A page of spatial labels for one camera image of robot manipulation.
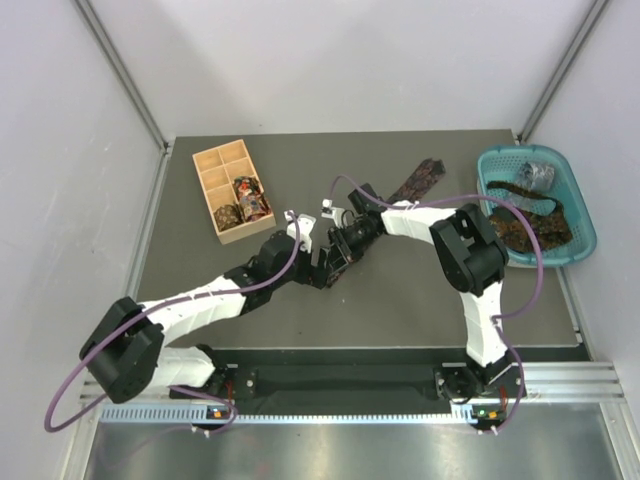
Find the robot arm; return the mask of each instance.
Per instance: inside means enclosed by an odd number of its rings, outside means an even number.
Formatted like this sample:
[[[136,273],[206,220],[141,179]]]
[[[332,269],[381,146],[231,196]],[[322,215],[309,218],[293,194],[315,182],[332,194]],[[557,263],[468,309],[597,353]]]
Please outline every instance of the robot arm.
[[[465,206],[460,210],[429,207],[412,209],[414,205],[407,201],[397,202],[395,206],[405,209],[382,213],[386,232],[432,245],[435,243],[445,276],[460,293],[467,324],[467,355],[481,367],[500,360],[507,347],[494,328],[493,317],[500,314],[506,251],[494,240],[493,231],[483,231],[484,216],[478,216],[473,206]],[[462,238],[465,241],[472,239],[474,246],[467,248]],[[474,282],[471,269],[482,267],[473,266],[474,262],[486,264],[483,268],[490,274],[487,280]],[[495,269],[496,265],[502,265],[502,268]]]
[[[363,188],[375,196],[367,184]],[[300,246],[295,261],[275,282],[268,282],[281,271],[295,246],[292,223],[276,232],[258,253],[212,282],[179,295],[193,300],[154,311],[102,350],[88,365],[89,371],[114,403],[123,403],[148,389],[188,385],[207,388],[224,378],[224,368],[216,365],[215,354],[206,346],[175,349],[168,345],[198,328],[223,318],[248,313],[271,299],[284,284],[296,283],[316,288],[330,287],[382,234],[404,235],[436,247],[449,283],[460,292],[469,333],[467,353],[481,373],[504,369],[505,345],[500,341],[492,316],[500,313],[500,292],[508,256],[495,232],[475,205],[460,209],[386,210],[370,202],[358,191],[349,199],[357,212],[350,225],[342,225],[342,215],[323,202],[323,216],[333,218],[336,227],[328,230],[330,245],[319,251],[316,265],[311,263],[313,217],[301,215]],[[247,292],[258,284],[264,288]],[[212,295],[211,292],[225,291]],[[91,349],[134,315],[158,302],[138,305],[131,298],[115,302],[80,352],[84,358]],[[488,384],[495,373],[480,375]]]

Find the wooden compartment tray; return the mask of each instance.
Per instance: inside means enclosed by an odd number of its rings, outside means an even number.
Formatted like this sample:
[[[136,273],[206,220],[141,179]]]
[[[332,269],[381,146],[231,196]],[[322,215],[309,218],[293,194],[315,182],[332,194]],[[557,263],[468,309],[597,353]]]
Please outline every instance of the wooden compartment tray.
[[[235,242],[254,233],[275,227],[276,219],[273,211],[258,220],[245,222],[224,231],[220,231],[216,223],[214,212],[218,208],[229,204],[238,205],[238,199],[233,190],[233,180],[236,177],[247,176],[255,178],[265,195],[265,199],[267,198],[264,186],[253,166],[244,140],[236,140],[235,142],[196,153],[193,155],[193,162],[195,163],[202,192],[211,215],[213,228],[215,228],[220,243]]]

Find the dark patterned fabric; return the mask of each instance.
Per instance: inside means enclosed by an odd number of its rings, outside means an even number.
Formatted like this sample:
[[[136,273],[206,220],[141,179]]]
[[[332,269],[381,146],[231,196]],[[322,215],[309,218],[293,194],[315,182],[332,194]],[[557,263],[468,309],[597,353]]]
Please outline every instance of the dark patterned fabric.
[[[213,218],[216,219],[218,230],[221,232],[237,227],[242,223],[237,205],[223,205],[213,212]]]
[[[240,214],[245,222],[253,222],[264,216],[269,211],[260,184],[253,177],[237,177],[233,180],[233,190],[240,204]]]
[[[387,203],[396,203],[401,200],[417,202],[438,183],[445,173],[442,160],[432,158],[423,160],[402,186],[387,199]]]
[[[518,208],[531,224],[531,228],[536,234],[542,250],[551,250],[560,247],[573,239],[573,234],[564,216],[564,206],[555,198],[531,192],[508,182],[489,182],[487,188],[489,190],[507,190],[521,197],[535,200],[551,200],[555,203],[556,206],[549,215],[538,215],[537,213]],[[520,253],[533,252],[533,246],[531,245],[527,231],[524,229],[522,223],[520,223],[509,210],[504,207],[497,207],[493,210],[489,221],[507,247]]]

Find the purple cable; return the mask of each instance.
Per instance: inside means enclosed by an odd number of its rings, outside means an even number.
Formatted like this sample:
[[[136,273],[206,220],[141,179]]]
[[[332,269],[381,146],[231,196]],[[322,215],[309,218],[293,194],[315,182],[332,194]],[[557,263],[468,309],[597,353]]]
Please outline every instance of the purple cable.
[[[372,202],[374,202],[374,203],[376,203],[378,205],[381,205],[381,206],[386,207],[386,208],[391,209],[391,210],[406,210],[407,209],[406,207],[400,207],[400,206],[396,206],[396,205],[391,205],[389,203],[383,202],[382,200],[380,200],[378,198],[375,198],[372,195],[369,195],[362,188],[360,188],[360,186],[356,183],[355,180],[353,180],[348,175],[338,175],[335,178],[335,180],[331,184],[331,189],[329,190],[329,199],[330,200],[333,199],[333,192],[334,192],[334,190],[336,188],[338,180],[340,180],[341,178],[344,178],[349,183],[351,183],[351,185],[353,185],[356,190],[358,190],[362,195],[364,195],[365,198],[369,199],[370,201],[372,201]],[[481,194],[472,193],[472,194],[467,194],[467,195],[459,195],[459,196],[451,197],[451,198],[444,198],[444,199],[441,199],[441,200],[435,200],[435,201],[432,201],[432,202],[418,203],[418,204],[415,205],[414,208],[435,207],[435,206],[442,205],[442,204],[445,204],[445,203],[458,202],[458,201],[463,201],[463,200],[488,200],[488,201],[497,203],[498,205],[508,209],[511,213],[513,213],[516,216],[518,221],[520,223],[522,223],[522,225],[524,226],[524,229],[527,232],[527,236],[529,237],[529,240],[531,240],[531,245],[533,246],[533,252],[535,253],[535,256],[536,256],[536,286],[535,286],[535,289],[533,291],[533,295],[531,295],[531,298],[529,299],[529,301],[527,303],[525,303],[521,308],[516,310],[515,312],[503,313],[503,314],[494,315],[493,317],[491,317],[491,319],[494,322],[494,328],[496,329],[496,332],[498,333],[498,336],[500,337],[500,340],[502,341],[502,343],[505,344],[505,346],[507,347],[507,350],[509,350],[511,352],[511,354],[513,355],[513,358],[516,360],[516,363],[518,364],[518,371],[520,373],[520,385],[518,387],[518,394],[516,395],[515,402],[513,404],[513,407],[511,408],[511,411],[507,415],[507,418],[505,418],[504,422],[499,427],[497,427],[495,429],[495,433],[497,435],[499,432],[501,432],[504,429],[504,427],[506,427],[511,422],[516,410],[520,406],[520,401],[522,400],[522,397],[524,396],[524,367],[522,365],[522,359],[520,358],[520,355],[518,354],[516,349],[513,347],[513,345],[511,345],[511,343],[509,343],[509,341],[507,340],[507,338],[506,338],[504,332],[502,331],[502,329],[498,326],[498,319],[508,319],[508,318],[517,317],[518,315],[522,315],[523,313],[526,313],[529,310],[531,310],[533,308],[533,306],[535,305],[535,303],[538,301],[538,297],[540,297],[540,292],[542,291],[542,281],[543,281],[543,276],[544,276],[544,267],[542,265],[542,250],[540,249],[540,244],[538,243],[538,239],[536,238],[536,235],[535,235],[533,229],[531,228],[531,225],[529,224],[529,221],[525,218],[525,216],[522,215],[522,213],[516,207],[514,207],[512,204],[510,204],[509,202],[505,202],[504,200],[502,200],[500,198],[495,198],[495,197],[490,197],[490,196],[487,196],[487,195],[481,195]]]
[[[289,270],[291,265],[293,265],[293,262],[296,259],[296,255],[298,254],[298,249],[300,248],[300,226],[298,225],[298,221],[297,221],[297,217],[295,216],[295,212],[291,211],[290,213],[294,218],[293,223],[294,223],[295,229],[296,229],[296,239],[295,239],[295,243],[294,243],[294,246],[293,246],[293,251],[291,252],[291,256],[289,257],[289,260],[287,260],[287,263],[284,265],[284,267],[282,267],[282,270],[280,270],[278,273],[276,273],[270,279],[265,280],[264,282],[258,283],[256,285],[251,285],[249,287],[234,288],[234,289],[231,289],[231,290],[218,290],[218,291],[213,291],[213,292],[202,292],[202,293],[198,293],[198,294],[194,295],[193,297],[185,295],[183,297],[176,297],[176,298],[172,298],[172,299],[169,299],[169,300],[165,300],[162,303],[154,305],[153,307],[148,308],[147,310],[145,310],[143,312],[140,312],[139,314],[134,316],[131,320],[129,320],[128,322],[125,322],[121,327],[119,327],[116,330],[114,330],[111,334],[109,334],[107,336],[107,338],[105,338],[102,342],[100,342],[98,345],[96,345],[87,354],[87,356],[84,357],[82,359],[82,361],[71,371],[71,373],[67,376],[67,378],[65,378],[65,380],[62,382],[62,385],[60,385],[60,388],[58,388],[56,393],[53,395],[53,398],[51,399],[51,402],[49,403],[49,407],[47,408],[47,412],[45,413],[45,416],[44,416],[44,429],[49,433],[55,433],[55,432],[59,432],[60,430],[63,430],[65,428],[67,428],[69,425],[71,425],[72,423],[74,423],[75,421],[80,419],[83,415],[85,415],[91,409],[95,408],[96,405],[98,405],[102,400],[104,400],[107,397],[106,394],[101,395],[100,397],[95,399],[93,402],[91,402],[88,406],[86,406],[85,408],[80,410],[78,413],[73,415],[71,418],[69,418],[68,420],[62,422],[60,425],[53,425],[51,423],[51,420],[53,418],[53,413],[55,412],[55,409],[58,406],[58,403],[60,403],[60,399],[62,398],[62,395],[64,395],[64,393],[69,388],[69,385],[71,385],[71,382],[73,382],[76,379],[76,377],[80,374],[80,372],[82,372],[82,370],[87,365],[89,365],[89,363],[91,363],[91,361],[96,357],[96,355],[98,355],[102,350],[104,350],[104,348],[107,345],[109,345],[117,337],[119,337],[121,334],[123,334],[125,331],[127,331],[129,328],[131,328],[137,322],[139,322],[140,320],[145,318],[147,315],[151,315],[152,313],[155,313],[155,312],[157,312],[159,310],[162,310],[164,308],[167,308],[167,307],[170,307],[170,306],[173,306],[173,305],[177,305],[179,303],[190,302],[192,300],[199,300],[201,298],[206,298],[206,297],[209,297],[209,296],[254,292],[256,290],[260,290],[261,288],[268,287],[272,283],[278,281],[280,279],[280,277],[282,277],[287,272],[287,270]]]
[[[238,409],[236,408],[236,406],[231,403],[228,402],[227,400],[223,400],[222,398],[218,398],[215,397],[213,395],[209,395],[206,393],[201,393],[201,392],[195,392],[193,390],[189,390],[183,387],[178,387],[178,386],[172,386],[169,387],[171,388],[171,390],[173,390],[174,392],[179,392],[185,395],[190,395],[192,397],[196,397],[196,398],[201,398],[203,400],[212,400],[218,403],[222,403],[223,405],[225,405],[226,407],[229,408],[229,410],[231,411],[231,417],[229,418],[229,421],[227,421],[225,424],[223,424],[221,427],[217,428],[216,430],[209,430],[210,434],[219,434],[222,433],[226,430],[228,430],[231,425],[233,424],[233,422],[236,421],[236,419],[238,418]],[[138,444],[136,447],[134,447],[128,454],[126,457],[121,458],[117,463],[110,463],[107,461],[106,458],[106,454],[104,451],[104,443],[100,443],[100,446],[98,448],[98,455],[100,458],[100,461],[102,462],[102,465],[104,466],[104,468],[106,468],[107,470],[117,470],[118,468],[122,467],[125,463],[127,463],[129,460],[131,460],[140,450],[142,450],[144,447],[146,447],[147,445],[149,445],[150,443],[155,442],[156,440],[158,440],[161,437],[164,437],[167,433],[171,433],[171,432],[178,432],[178,431],[184,431],[184,430],[191,430],[193,427],[191,425],[173,425],[169,428],[165,428],[164,430],[159,431],[158,433],[150,436],[149,438],[147,438],[146,440],[140,442],[140,444]]]

